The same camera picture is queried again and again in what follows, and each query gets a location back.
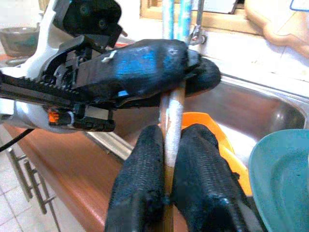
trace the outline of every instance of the black fabric pad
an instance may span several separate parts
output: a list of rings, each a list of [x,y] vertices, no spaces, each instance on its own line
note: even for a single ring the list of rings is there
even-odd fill
[[[161,219],[163,197],[163,137],[158,126],[149,126],[114,182],[105,231],[143,231]]]

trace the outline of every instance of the brown countertop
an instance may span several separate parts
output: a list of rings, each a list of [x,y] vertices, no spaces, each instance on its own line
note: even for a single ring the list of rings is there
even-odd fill
[[[24,130],[5,128],[12,137]],[[102,232],[121,161],[82,132],[55,134],[36,129],[18,144],[84,229]],[[184,219],[174,212],[174,231],[187,231]]]

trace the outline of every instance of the green plate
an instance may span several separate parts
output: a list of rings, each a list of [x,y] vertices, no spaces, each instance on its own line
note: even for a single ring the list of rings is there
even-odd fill
[[[282,130],[253,149],[249,178],[269,232],[309,232],[309,130]]]

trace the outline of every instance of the wooden cutting board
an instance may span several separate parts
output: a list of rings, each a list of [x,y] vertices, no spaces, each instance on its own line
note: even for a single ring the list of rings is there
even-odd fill
[[[268,41],[290,46],[309,58],[309,13],[290,10],[291,1],[246,0],[245,10]]]

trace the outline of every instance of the wooden stick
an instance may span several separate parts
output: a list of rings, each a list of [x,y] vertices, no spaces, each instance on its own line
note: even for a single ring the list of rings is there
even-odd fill
[[[174,37],[174,0],[163,0],[163,38]],[[187,43],[191,24],[192,0],[182,0],[179,16],[177,38]],[[175,161],[178,153],[182,129],[183,103],[185,98],[185,81],[180,86],[161,96],[160,122],[164,136],[164,179],[165,193],[171,194]],[[172,232],[174,227],[173,205],[164,207],[163,225],[159,231]]]
[[[165,192],[168,195],[172,191],[174,166],[181,136],[184,95],[185,82],[182,82],[177,89],[161,97],[160,121],[165,141]],[[163,231],[172,232],[173,225],[173,205],[166,205],[163,215]]]

